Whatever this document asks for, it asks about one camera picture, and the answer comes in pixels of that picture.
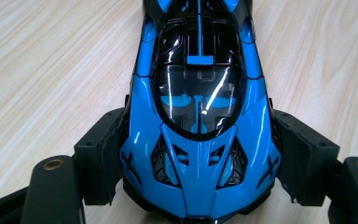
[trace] tinted windshield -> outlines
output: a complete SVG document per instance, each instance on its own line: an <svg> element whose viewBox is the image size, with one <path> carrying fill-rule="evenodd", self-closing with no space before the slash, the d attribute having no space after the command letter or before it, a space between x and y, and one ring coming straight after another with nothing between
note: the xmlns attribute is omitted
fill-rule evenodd
<svg viewBox="0 0 358 224"><path fill-rule="evenodd" d="M188 133L227 128L241 110L243 74L234 66L168 65L155 81L162 116Z"/></svg>

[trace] blue toy car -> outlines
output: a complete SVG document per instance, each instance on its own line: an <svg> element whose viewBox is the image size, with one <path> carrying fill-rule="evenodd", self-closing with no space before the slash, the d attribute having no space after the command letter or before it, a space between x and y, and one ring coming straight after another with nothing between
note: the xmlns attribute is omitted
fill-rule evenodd
<svg viewBox="0 0 358 224"><path fill-rule="evenodd" d="M278 177L303 206L332 203L358 223L358 158L272 109L252 0L144 0L125 108L106 113L75 155L39 162L30 186L0 199L0 223L85 223L116 184L174 223L222 223L264 202Z"/></svg>
<svg viewBox="0 0 358 224"><path fill-rule="evenodd" d="M118 154L145 210L217 223L269 196L282 155L251 11L252 0L144 0Z"/></svg>

